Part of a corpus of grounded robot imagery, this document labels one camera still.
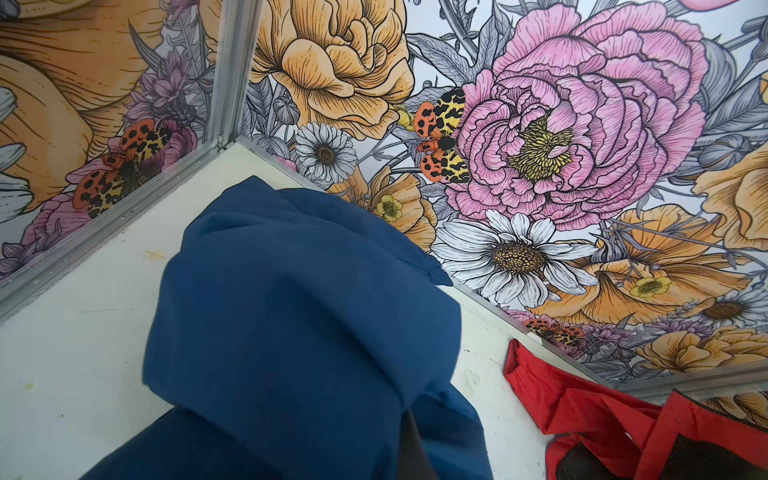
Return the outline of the blue jacket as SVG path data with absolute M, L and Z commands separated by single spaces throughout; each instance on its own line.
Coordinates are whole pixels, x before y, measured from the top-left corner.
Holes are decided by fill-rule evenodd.
M 88 477 L 490 478 L 449 285 L 335 196 L 230 187 L 162 276 L 142 376 L 171 408 Z

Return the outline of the red black jacket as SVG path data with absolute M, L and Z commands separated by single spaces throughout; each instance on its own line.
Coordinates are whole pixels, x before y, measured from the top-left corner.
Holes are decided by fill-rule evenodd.
M 503 374 L 552 436 L 549 479 L 764 479 L 767 431 L 673 392 L 657 406 L 562 371 L 511 340 Z

